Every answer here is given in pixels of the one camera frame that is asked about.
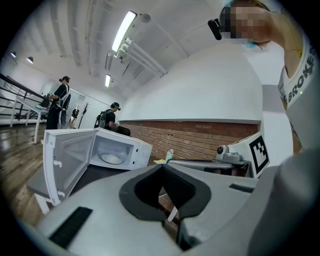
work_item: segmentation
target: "fluorescent light tube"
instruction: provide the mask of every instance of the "fluorescent light tube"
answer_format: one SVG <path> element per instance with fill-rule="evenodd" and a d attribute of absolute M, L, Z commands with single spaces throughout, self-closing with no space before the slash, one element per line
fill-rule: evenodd
<path fill-rule="evenodd" d="M 108 75 L 108 74 L 105 75 L 105 86 L 106 87 L 109 87 L 110 78 L 111 78 L 110 75 Z"/>
<path fill-rule="evenodd" d="M 112 50 L 117 52 L 119 50 L 120 44 L 128 30 L 128 28 L 130 27 L 130 25 L 132 24 L 132 22 L 134 21 L 134 19 L 136 18 L 137 14 L 132 12 L 132 11 L 128 11 L 127 14 L 125 15 L 118 32 L 116 33 L 115 39 L 113 41 L 113 45 L 112 45 Z"/>

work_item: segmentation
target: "brick wall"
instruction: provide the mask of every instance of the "brick wall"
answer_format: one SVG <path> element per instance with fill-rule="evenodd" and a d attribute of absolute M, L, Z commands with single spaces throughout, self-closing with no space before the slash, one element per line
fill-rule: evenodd
<path fill-rule="evenodd" d="M 258 131 L 256 124 L 174 121 L 122 121 L 131 136 L 152 145 L 151 155 L 165 159 L 170 149 L 175 159 L 206 159 L 228 145 Z"/>

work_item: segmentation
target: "open microwave door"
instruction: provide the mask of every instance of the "open microwave door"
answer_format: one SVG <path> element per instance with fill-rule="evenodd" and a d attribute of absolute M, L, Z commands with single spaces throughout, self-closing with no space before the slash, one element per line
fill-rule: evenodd
<path fill-rule="evenodd" d="M 43 170 L 52 204 L 65 200 L 89 165 L 94 129 L 46 130 Z"/>

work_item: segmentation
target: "black rubber pad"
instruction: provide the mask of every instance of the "black rubber pad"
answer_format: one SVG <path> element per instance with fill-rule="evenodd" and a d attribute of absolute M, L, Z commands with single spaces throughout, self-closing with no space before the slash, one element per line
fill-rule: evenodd
<path fill-rule="evenodd" d="M 86 222 L 93 210 L 85 207 L 78 207 L 51 235 L 52 242 L 62 248 L 67 248 L 72 239 L 77 235 L 82 225 Z"/>
<path fill-rule="evenodd" d="M 253 187 L 249 186 L 243 186 L 243 185 L 237 185 L 237 184 L 231 184 L 229 186 L 230 189 L 239 190 L 246 193 L 252 193 L 255 189 Z"/>

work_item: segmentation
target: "ceiling pipe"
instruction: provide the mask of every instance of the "ceiling pipe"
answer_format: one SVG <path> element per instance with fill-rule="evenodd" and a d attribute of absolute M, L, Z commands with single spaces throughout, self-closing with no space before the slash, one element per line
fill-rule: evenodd
<path fill-rule="evenodd" d="M 123 44 L 121 46 L 121 48 L 123 50 L 125 50 L 127 53 L 130 54 L 134 54 L 134 56 L 136 58 L 139 58 L 141 61 L 143 61 L 148 67 L 152 68 L 153 70 L 155 70 L 158 74 L 161 74 L 160 76 L 163 77 L 165 75 L 165 73 L 162 73 L 161 70 L 159 70 L 153 62 L 151 62 L 150 60 L 148 60 L 147 58 L 145 58 L 144 56 L 142 56 L 139 52 L 137 52 L 136 50 L 132 49 L 132 47 L 129 47 L 127 44 Z"/>
<path fill-rule="evenodd" d="M 144 58 L 139 52 L 137 52 L 136 50 L 134 50 L 134 49 L 131 48 L 131 49 L 130 49 L 130 52 L 131 52 L 132 54 L 136 55 L 136 56 L 137 56 L 138 58 L 140 58 L 141 60 L 144 60 L 144 62 L 145 62 L 147 65 L 149 65 L 149 66 L 151 66 L 151 67 L 154 67 L 157 72 L 161 73 L 161 76 L 164 76 L 164 75 L 165 75 L 165 74 L 162 73 L 156 66 L 154 66 L 152 62 L 150 62 L 149 60 L 145 59 L 145 58 Z"/>
<path fill-rule="evenodd" d="M 145 58 L 147 58 L 150 62 L 152 62 L 157 67 L 157 69 L 159 69 L 161 71 L 161 73 L 163 73 L 163 74 L 168 73 L 168 71 L 165 70 L 153 57 L 151 57 L 151 55 L 149 53 L 144 51 L 133 40 L 130 40 L 130 38 L 127 38 L 126 42 L 129 44 L 130 47 L 133 47 L 133 48 L 135 48 L 135 50 L 138 50 L 140 53 L 142 53 L 142 55 L 145 56 Z"/>
<path fill-rule="evenodd" d="M 126 52 L 124 49 L 120 48 L 118 50 L 119 52 L 123 52 L 124 54 L 128 55 L 129 57 L 131 57 L 132 59 L 134 59 L 136 62 L 138 62 L 139 64 L 141 64 L 142 66 L 144 66 L 147 70 L 149 70 L 150 72 L 154 73 L 157 77 L 161 77 L 159 73 L 157 73 L 155 70 L 153 70 L 152 68 L 150 68 L 148 65 L 144 64 L 142 61 L 140 61 L 139 59 L 137 59 L 136 57 L 134 57 L 133 55 L 131 55 L 130 53 Z"/>

